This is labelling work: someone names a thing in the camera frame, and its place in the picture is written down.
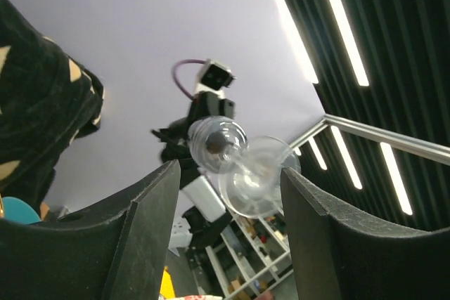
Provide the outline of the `white background shelving unit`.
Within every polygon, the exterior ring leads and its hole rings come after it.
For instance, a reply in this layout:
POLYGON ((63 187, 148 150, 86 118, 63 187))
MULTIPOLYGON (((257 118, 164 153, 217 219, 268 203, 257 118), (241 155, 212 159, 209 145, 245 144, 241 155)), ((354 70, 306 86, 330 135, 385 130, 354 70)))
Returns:
POLYGON ((212 229, 189 210, 176 218, 170 251, 186 258, 200 294, 222 299, 265 299, 293 274, 288 234, 282 209, 249 219, 232 213, 223 231, 207 243, 193 236, 212 229))

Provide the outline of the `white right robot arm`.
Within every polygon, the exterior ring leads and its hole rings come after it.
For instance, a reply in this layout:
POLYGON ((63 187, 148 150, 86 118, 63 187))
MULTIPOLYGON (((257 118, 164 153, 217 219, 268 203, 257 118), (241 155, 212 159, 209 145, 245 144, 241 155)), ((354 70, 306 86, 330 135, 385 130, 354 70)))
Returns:
POLYGON ((231 221, 209 174, 218 174, 232 156, 247 147, 248 138, 234 115, 235 103, 223 93, 200 91, 186 117, 151 131, 165 145, 162 162, 179 162, 180 194, 192 203, 174 219, 169 241, 173 252, 210 246, 231 221))

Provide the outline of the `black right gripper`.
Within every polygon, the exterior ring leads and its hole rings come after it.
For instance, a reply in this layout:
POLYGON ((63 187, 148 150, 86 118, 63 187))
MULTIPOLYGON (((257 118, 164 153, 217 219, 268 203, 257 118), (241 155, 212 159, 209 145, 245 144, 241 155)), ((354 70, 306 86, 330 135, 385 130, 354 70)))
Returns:
POLYGON ((207 117, 235 117, 235 102, 228 98, 220 98, 211 91, 201 91, 194 96, 185 121, 185 131, 196 121, 207 117))

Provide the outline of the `black floral plush pillow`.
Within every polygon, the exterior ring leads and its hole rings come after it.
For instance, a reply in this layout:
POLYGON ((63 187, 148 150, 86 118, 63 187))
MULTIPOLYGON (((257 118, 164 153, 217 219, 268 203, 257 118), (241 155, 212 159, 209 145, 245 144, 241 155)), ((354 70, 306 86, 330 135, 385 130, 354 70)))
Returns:
POLYGON ((96 75, 1 0, 1 195, 39 209, 61 153, 100 127, 96 75))

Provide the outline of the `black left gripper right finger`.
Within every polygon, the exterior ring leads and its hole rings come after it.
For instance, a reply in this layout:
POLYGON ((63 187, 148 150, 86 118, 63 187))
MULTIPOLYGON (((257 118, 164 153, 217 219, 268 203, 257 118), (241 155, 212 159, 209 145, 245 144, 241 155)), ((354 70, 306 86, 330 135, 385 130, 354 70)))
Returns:
POLYGON ((281 172, 300 299, 448 299, 449 229, 408 228, 364 212, 294 169, 281 172))

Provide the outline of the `white ceiling light strips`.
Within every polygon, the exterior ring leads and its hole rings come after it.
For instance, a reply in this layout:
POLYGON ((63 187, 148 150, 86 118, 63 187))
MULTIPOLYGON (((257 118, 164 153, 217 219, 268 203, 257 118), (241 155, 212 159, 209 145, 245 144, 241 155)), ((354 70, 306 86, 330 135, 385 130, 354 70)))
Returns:
MULTIPOLYGON (((330 0, 285 0, 318 79, 314 85, 327 115, 380 129, 397 123, 388 115, 392 100, 375 91, 386 79, 361 86, 354 73, 330 0)), ((374 141, 326 127, 314 138, 327 169, 320 169, 312 149, 304 149, 304 174, 321 188, 375 216, 412 226, 418 210, 406 153, 385 141, 374 141)))

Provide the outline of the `clear wine glass front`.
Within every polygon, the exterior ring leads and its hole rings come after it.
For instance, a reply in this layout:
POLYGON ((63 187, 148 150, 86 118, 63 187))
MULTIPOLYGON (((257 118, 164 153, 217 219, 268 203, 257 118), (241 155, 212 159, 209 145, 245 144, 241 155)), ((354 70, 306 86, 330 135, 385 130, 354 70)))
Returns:
POLYGON ((300 170, 295 151, 271 136, 248 138, 228 117, 207 117, 188 129, 191 157, 218 175, 224 204, 249 219, 268 217, 282 209, 281 170, 300 170))

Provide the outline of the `blue plastic wine glass front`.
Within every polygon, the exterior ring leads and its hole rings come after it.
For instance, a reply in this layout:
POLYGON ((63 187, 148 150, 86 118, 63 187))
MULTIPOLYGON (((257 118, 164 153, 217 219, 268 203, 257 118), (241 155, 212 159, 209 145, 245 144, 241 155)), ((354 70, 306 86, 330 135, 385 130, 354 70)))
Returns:
POLYGON ((20 224, 41 221, 40 215, 29 204, 15 197, 1 197, 1 218, 20 224))

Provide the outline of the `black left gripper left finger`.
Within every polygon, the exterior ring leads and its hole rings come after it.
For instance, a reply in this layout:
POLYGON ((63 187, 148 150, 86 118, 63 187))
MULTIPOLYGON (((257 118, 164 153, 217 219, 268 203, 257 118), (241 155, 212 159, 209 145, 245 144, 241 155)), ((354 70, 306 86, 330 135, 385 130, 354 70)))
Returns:
POLYGON ((2 299, 157 299, 181 169, 140 181, 54 222, 1 221, 2 299))

